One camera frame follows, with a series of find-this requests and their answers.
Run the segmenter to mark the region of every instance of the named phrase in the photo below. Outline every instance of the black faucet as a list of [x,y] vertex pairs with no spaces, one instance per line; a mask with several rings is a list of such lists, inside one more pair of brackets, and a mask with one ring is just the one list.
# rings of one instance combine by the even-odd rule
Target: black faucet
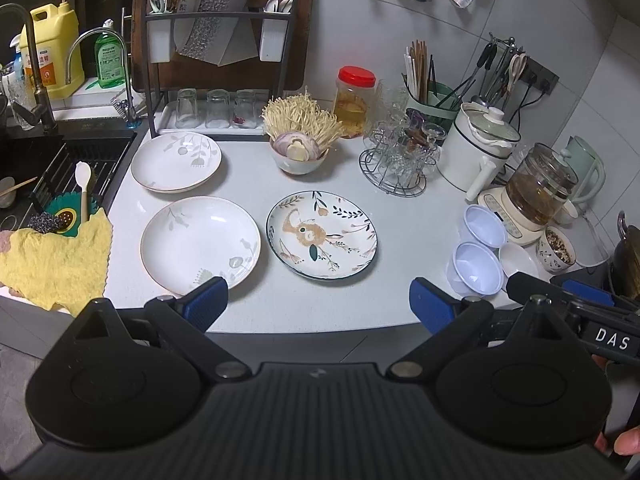
[[53,110],[51,109],[51,102],[49,101],[47,88],[43,85],[42,76],[40,75],[36,35],[33,30],[33,18],[31,17],[31,13],[18,4],[4,4],[3,6],[0,6],[0,14],[4,14],[5,12],[14,12],[15,14],[20,15],[24,20],[24,26],[27,29],[27,48],[29,49],[31,69],[33,71],[33,85],[35,87],[33,95],[36,100],[36,105],[33,110],[27,110],[27,108],[16,101],[12,102],[12,108],[15,113],[20,115],[20,117],[27,121],[31,126],[35,126],[38,122],[42,122],[42,127],[46,134],[55,134],[57,132],[58,125],[53,117]]

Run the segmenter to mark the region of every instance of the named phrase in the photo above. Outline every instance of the plate rim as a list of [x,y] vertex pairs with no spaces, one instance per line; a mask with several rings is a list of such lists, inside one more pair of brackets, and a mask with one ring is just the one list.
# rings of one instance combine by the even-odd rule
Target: plate rim
[[244,209],[244,207],[242,207],[241,205],[238,205],[235,202],[232,202],[231,200],[227,200],[226,198],[221,198],[219,196],[188,196],[186,198],[183,198],[181,200],[176,200],[175,202],[171,202],[167,205],[165,205],[162,209],[160,209],[160,211],[158,211],[155,215],[153,215],[151,217],[151,219],[149,220],[149,222],[146,223],[145,225],[145,229],[142,231],[142,236],[140,237],[140,244],[139,244],[139,252],[140,252],[140,260],[142,261],[142,266],[145,268],[145,272],[146,274],[154,281],[156,282],[158,285],[160,285],[162,288],[164,288],[164,290],[168,290],[169,292],[171,292],[172,294],[177,294],[178,296],[185,296],[185,294],[181,293],[181,292],[176,292],[175,290],[171,290],[170,288],[167,288],[166,286],[164,286],[162,283],[158,282],[158,280],[156,280],[152,275],[151,272],[149,272],[149,269],[147,268],[146,264],[145,264],[145,259],[142,256],[142,243],[145,239],[145,235],[147,232],[147,229],[149,227],[149,225],[151,224],[151,222],[153,220],[156,219],[156,217],[162,213],[165,209],[168,209],[169,207],[174,206],[177,203],[180,202],[188,202],[189,200],[202,200],[202,199],[206,199],[206,200],[214,200],[216,202],[227,202],[233,206],[236,206],[237,208],[241,209],[252,221],[254,227],[255,227],[255,232],[257,234],[258,237],[258,247],[256,250],[257,253],[257,257],[254,258],[253,264],[250,266],[249,271],[247,272],[247,274],[244,276],[244,278],[242,280],[240,280],[239,282],[237,282],[235,285],[233,286],[229,286],[229,284],[227,283],[226,286],[228,287],[228,290],[231,290],[232,288],[235,288],[236,286],[240,285],[240,283],[244,282],[245,279],[247,279],[247,277],[254,271],[255,266],[258,263],[258,259],[260,259],[260,252],[262,251],[262,236],[260,236],[260,229],[258,229],[258,224],[255,222],[254,217],[252,217],[246,209]]
[[142,184],[142,182],[140,182],[136,178],[136,175],[135,175],[135,173],[133,171],[134,162],[136,160],[136,157],[138,156],[139,153],[142,152],[142,150],[145,149],[145,146],[150,145],[156,139],[162,139],[164,137],[164,135],[165,135],[165,134],[163,134],[163,135],[158,135],[157,137],[154,137],[153,139],[148,140],[144,144],[141,144],[140,147],[138,148],[138,150],[136,151],[136,153],[134,153],[133,158],[131,159],[131,164],[130,164],[131,176],[133,177],[133,180],[135,180],[138,184],[140,184],[140,186],[144,187],[145,189],[148,189],[149,191],[153,191],[155,193],[163,193],[163,194],[173,194],[173,193],[181,193],[181,192],[185,192],[185,191],[190,191],[192,189],[197,188],[201,184],[204,184],[207,180],[209,180],[216,173],[216,171],[220,167],[220,164],[222,164],[222,150],[220,150],[219,144],[215,140],[211,139],[211,137],[203,135],[201,133],[194,132],[194,131],[191,131],[191,130],[184,130],[184,132],[187,133],[187,134],[194,134],[194,135],[197,135],[197,136],[200,136],[200,137],[205,137],[207,140],[210,140],[210,142],[213,142],[214,146],[218,149],[218,153],[220,154],[220,160],[215,165],[215,167],[211,170],[211,173],[209,175],[207,175],[205,178],[197,181],[195,184],[189,184],[186,187],[180,187],[180,188],[175,188],[175,189],[157,189],[155,187],[149,187],[149,186],[145,186],[144,184]]
[[[266,221],[264,223],[264,231],[266,233],[267,243],[269,244],[271,252],[273,252],[273,254],[276,255],[277,259],[279,259],[288,269],[292,270],[292,272],[295,272],[296,274],[299,274],[300,276],[304,276],[305,278],[308,278],[310,280],[318,280],[319,282],[339,282],[340,280],[346,280],[348,278],[352,278],[353,276],[357,276],[361,272],[364,272],[364,270],[369,269],[369,267],[371,266],[373,261],[376,259],[376,255],[378,254],[378,231],[376,230],[376,226],[373,225],[373,221],[371,220],[370,216],[368,214],[366,214],[366,213],[365,213],[365,215],[367,216],[367,219],[369,219],[369,222],[371,222],[371,227],[373,228],[373,232],[375,232],[375,234],[376,234],[376,250],[374,251],[373,256],[368,261],[367,265],[362,267],[360,270],[354,272],[353,274],[349,274],[348,276],[341,276],[340,278],[320,278],[320,277],[316,277],[316,276],[310,276],[309,274],[306,274],[306,273],[302,272],[301,270],[297,270],[297,269],[291,267],[285,260],[283,260],[280,257],[280,255],[278,254],[278,251],[276,251],[276,249],[273,247],[273,244],[271,243],[271,240],[269,240],[269,218],[271,218],[271,213],[273,213],[273,210],[277,208],[278,204],[280,204],[283,200],[286,200],[290,196],[294,196],[294,195],[301,194],[301,193],[312,193],[312,192],[315,192],[315,191],[318,191],[318,190],[317,189],[309,189],[309,190],[297,191],[297,192],[288,194],[287,196],[285,196],[285,197],[281,198],[280,200],[278,200],[275,203],[275,205],[271,208],[271,210],[269,211],[269,214],[267,215],[267,219],[266,219]],[[348,198],[345,198],[345,197],[343,197],[341,195],[332,193],[331,191],[320,191],[320,193],[327,193],[328,195],[336,196],[338,198],[346,200],[347,202],[349,202],[349,203],[353,204],[354,206],[356,206],[360,211],[363,211],[363,209],[360,206],[358,206],[355,202],[352,202]]]

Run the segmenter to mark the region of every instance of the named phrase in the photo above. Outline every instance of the pan handle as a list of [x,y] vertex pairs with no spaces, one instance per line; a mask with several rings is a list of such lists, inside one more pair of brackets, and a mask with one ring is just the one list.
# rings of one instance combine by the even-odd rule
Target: pan handle
[[620,211],[620,213],[618,213],[618,235],[622,241],[626,240],[626,231],[625,212]]

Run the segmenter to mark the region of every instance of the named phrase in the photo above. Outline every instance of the glass kettle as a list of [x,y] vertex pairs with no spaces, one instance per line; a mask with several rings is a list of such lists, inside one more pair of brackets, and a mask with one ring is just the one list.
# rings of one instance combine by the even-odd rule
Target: glass kettle
[[537,142],[507,182],[505,210],[517,224],[540,231],[577,184],[578,177],[564,156]]
[[[566,158],[567,163],[578,177],[578,185],[569,197],[571,202],[581,204],[596,196],[604,186],[607,173],[604,162],[595,150],[582,137],[576,136],[569,137],[569,143],[560,153]],[[591,189],[588,189],[593,173],[596,173],[598,177]]]

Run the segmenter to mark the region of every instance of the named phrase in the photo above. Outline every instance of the faucet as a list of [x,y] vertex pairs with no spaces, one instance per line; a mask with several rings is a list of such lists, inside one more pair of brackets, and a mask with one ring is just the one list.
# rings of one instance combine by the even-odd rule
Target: faucet
[[24,27],[27,30],[27,48],[29,50],[31,70],[33,72],[33,85],[35,87],[33,96],[36,100],[36,105],[33,110],[27,110],[27,108],[15,100],[12,101],[12,109],[31,126],[35,126],[38,122],[42,122],[42,127],[46,134],[55,134],[58,130],[58,125],[53,117],[53,110],[51,109],[51,102],[49,101],[49,93],[47,93],[47,88],[43,85],[42,76],[40,75],[38,49],[36,47],[36,34],[33,30],[33,18],[31,17],[31,13],[18,4],[4,4],[3,6],[0,6],[0,14],[4,14],[5,12],[14,12],[21,16],[24,21]]
[[120,46],[122,48],[122,60],[123,60],[122,64],[124,66],[125,88],[127,89],[127,103],[123,104],[123,108],[124,108],[127,124],[135,123],[138,120],[138,117],[136,116],[136,108],[133,105],[131,81],[129,79],[129,62],[127,60],[127,45],[124,41],[124,38],[112,28],[106,28],[106,27],[92,28],[91,30],[88,30],[85,33],[81,34],[78,37],[78,39],[74,41],[73,45],[71,45],[71,47],[69,48],[69,51],[66,53],[65,83],[66,84],[71,83],[71,55],[73,54],[78,44],[85,38],[88,38],[89,36],[93,36],[94,34],[102,34],[102,33],[110,34],[111,36],[114,36],[115,38],[117,38],[117,40],[120,42]]

